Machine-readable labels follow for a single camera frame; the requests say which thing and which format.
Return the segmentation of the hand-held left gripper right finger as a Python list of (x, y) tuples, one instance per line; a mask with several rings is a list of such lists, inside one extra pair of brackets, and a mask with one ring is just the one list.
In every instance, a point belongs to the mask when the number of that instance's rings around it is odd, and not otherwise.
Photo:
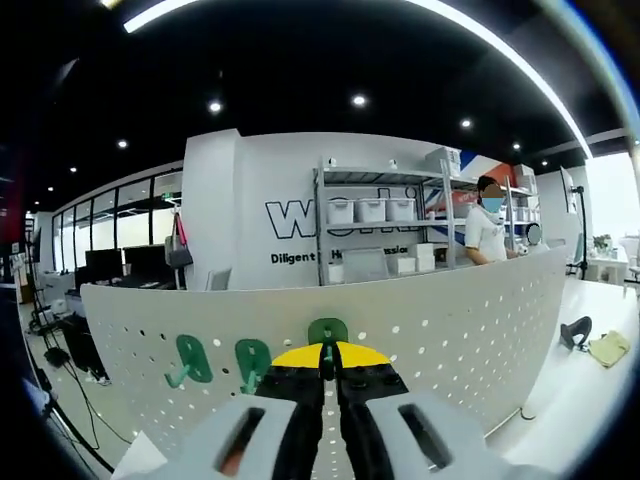
[(499, 479), (505, 462), (448, 404), (410, 392), (376, 350), (332, 344), (340, 432), (357, 479)]

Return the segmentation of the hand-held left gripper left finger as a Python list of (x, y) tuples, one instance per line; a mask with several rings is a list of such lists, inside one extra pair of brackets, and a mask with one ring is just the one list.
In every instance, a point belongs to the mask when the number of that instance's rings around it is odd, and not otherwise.
[(185, 440), (161, 479), (309, 479), (323, 433), (321, 343), (274, 359), (257, 384)]

